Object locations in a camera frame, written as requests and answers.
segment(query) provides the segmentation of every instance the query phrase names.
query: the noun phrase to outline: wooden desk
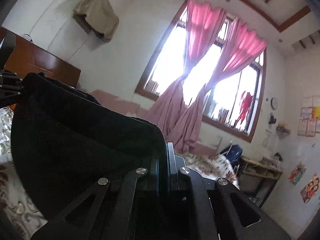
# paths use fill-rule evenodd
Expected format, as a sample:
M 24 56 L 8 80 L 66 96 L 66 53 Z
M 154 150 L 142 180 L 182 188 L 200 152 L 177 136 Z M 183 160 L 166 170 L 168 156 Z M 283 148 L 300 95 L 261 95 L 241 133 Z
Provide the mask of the wooden desk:
M 274 187 L 276 186 L 276 183 L 278 182 L 282 171 L 279 171 L 275 168 L 263 165 L 255 160 L 248 159 L 246 157 L 241 157 L 240 159 L 240 168 L 238 171 L 238 178 L 242 174 L 249 175 L 252 177 L 261 178 L 260 183 L 258 184 L 255 192 L 253 194 L 247 194 L 249 196 L 257 197 L 260 190 L 263 188 L 265 182 L 269 181 L 269 189 L 266 193 L 266 195 L 262 198 L 261 203 L 259 204 L 259 207 L 261 208 L 263 204 L 266 202 L 268 197 L 270 196 L 271 192 L 273 191 Z
M 0 54 L 2 51 L 4 54 L 8 49 L 11 49 L 10 53 L 12 52 L 9 53 L 9 58 L 5 59 L 4 69 L 15 72 L 20 77 L 25 77 L 30 72 L 43 72 L 47 77 L 57 79 L 72 87 L 77 86 L 80 69 L 1 27 L 0 34 L 3 35 L 4 32 L 6 32 L 4 39 L 15 39 L 9 42 L 9 48 L 0 48 Z

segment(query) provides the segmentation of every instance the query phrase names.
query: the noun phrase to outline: beige cloth cover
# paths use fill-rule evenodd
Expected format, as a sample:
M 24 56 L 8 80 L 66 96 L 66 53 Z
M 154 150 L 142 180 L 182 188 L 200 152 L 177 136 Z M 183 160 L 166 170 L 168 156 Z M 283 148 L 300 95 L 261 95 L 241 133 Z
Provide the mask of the beige cloth cover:
M 82 0 L 73 9 L 78 15 L 85 15 L 86 22 L 109 42 L 115 33 L 119 18 L 112 9 L 109 0 Z

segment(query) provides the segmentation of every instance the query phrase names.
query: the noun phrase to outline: blue backpack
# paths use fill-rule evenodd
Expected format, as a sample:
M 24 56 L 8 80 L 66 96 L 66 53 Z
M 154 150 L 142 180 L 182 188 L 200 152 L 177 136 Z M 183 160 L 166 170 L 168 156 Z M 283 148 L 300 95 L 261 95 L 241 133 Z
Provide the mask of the blue backpack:
M 242 149 L 239 145 L 232 145 L 223 149 L 220 154 L 228 152 L 225 156 L 230 161 L 232 167 L 234 168 L 238 163 L 242 154 Z

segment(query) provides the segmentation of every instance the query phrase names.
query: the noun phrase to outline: cartoon character sticker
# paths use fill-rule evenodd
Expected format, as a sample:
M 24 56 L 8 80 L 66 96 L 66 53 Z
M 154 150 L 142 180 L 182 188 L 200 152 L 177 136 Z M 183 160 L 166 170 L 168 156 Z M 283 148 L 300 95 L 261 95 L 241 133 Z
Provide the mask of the cartoon character sticker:
M 310 199 L 316 194 L 319 189 L 319 177 L 317 174 L 314 174 L 312 177 L 312 181 L 308 183 L 301 191 L 301 197 L 304 203 L 308 203 Z
M 293 171 L 291 171 L 288 180 L 293 185 L 297 185 L 303 174 L 305 174 L 306 170 L 307 168 L 301 162 L 299 162 L 299 164 L 293 169 Z

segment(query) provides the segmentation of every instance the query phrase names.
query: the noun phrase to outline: window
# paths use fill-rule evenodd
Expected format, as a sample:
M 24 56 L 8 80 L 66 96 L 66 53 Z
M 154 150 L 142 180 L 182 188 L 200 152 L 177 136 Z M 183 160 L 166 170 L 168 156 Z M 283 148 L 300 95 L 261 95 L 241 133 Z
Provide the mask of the window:
M 136 93 L 156 100 L 168 86 L 183 73 L 187 1 L 171 22 L 151 57 L 136 88 Z M 192 69 L 183 84 L 186 105 L 190 105 L 200 89 L 212 76 L 225 43 L 231 18 L 227 18 L 214 44 Z M 265 73 L 265 51 L 255 62 L 227 79 L 220 81 L 208 92 L 204 101 L 203 121 L 223 129 L 246 141 L 251 141 L 262 103 Z M 242 94 L 253 98 L 246 118 L 236 122 L 240 115 Z

